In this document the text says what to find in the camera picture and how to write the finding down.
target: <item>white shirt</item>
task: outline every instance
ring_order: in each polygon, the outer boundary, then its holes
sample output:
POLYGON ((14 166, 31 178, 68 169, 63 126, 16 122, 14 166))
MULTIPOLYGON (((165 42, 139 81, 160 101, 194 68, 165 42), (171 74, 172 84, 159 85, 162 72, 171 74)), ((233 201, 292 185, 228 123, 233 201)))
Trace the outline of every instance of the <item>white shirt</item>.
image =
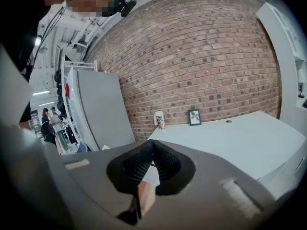
MULTIPOLYGON (((52 122, 52 123, 59 122, 59 117, 58 117, 58 115, 52 115, 52 116, 51 116, 51 122, 52 122)), ((53 125, 53 128, 54 128, 54 131, 55 131, 55 132, 59 132, 59 131, 62 130, 62 127, 61 127, 60 124, 53 125)))

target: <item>fluorescent light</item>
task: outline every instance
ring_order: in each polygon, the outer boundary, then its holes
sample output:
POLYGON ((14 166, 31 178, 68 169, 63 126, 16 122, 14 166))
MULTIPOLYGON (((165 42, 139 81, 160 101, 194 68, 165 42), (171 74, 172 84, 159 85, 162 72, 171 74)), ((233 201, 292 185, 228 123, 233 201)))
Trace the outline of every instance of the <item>fluorescent light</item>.
POLYGON ((42 91, 42 92, 34 93, 33 95, 47 94, 47 93, 50 93, 50 91, 49 90, 45 90, 45 91, 42 91))
POLYGON ((49 103, 41 104, 41 105, 38 105, 38 106, 49 105, 49 104, 53 104, 53 103, 54 102, 49 102, 49 103))
POLYGON ((41 42, 42 42, 42 36, 38 35, 35 40, 35 46, 39 46, 41 42))

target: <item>red object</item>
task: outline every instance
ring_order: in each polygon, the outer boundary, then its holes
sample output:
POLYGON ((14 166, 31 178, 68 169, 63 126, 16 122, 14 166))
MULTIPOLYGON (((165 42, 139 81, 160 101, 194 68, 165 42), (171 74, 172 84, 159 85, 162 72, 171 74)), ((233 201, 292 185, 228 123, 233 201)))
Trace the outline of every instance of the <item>red object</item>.
POLYGON ((65 84, 65 96, 69 99, 69 87, 68 87, 68 83, 65 84))

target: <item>framed artwork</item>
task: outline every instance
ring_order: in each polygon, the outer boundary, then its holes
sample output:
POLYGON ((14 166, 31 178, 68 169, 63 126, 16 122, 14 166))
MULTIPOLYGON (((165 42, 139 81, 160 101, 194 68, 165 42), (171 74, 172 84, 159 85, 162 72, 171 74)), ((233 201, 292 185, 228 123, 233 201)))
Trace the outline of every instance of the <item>framed artwork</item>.
POLYGON ((188 110, 190 126, 201 125, 201 113, 199 109, 188 110))

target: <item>cable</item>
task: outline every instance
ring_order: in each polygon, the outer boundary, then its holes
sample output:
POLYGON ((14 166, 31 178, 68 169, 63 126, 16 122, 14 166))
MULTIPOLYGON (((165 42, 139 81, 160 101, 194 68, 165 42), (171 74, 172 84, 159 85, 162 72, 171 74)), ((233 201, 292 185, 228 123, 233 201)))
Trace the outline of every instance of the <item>cable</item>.
POLYGON ((56 24, 59 22, 60 18, 62 17, 63 13, 65 11, 65 8, 62 7, 60 8, 60 10, 55 14, 55 16, 52 18, 52 20, 49 22, 49 24, 47 25, 47 28, 42 36, 42 41, 40 43, 40 45, 38 46, 37 48, 37 51, 36 51, 36 54, 35 54, 35 57, 34 57, 34 62, 33 62, 33 66, 32 66, 32 70, 34 68, 34 65, 35 65, 35 62, 36 62, 36 58, 37 58, 37 55, 38 55, 38 52, 39 52, 39 49, 41 48, 44 40, 47 38, 47 36, 49 35, 49 33, 51 32, 51 30, 56 26, 56 24))

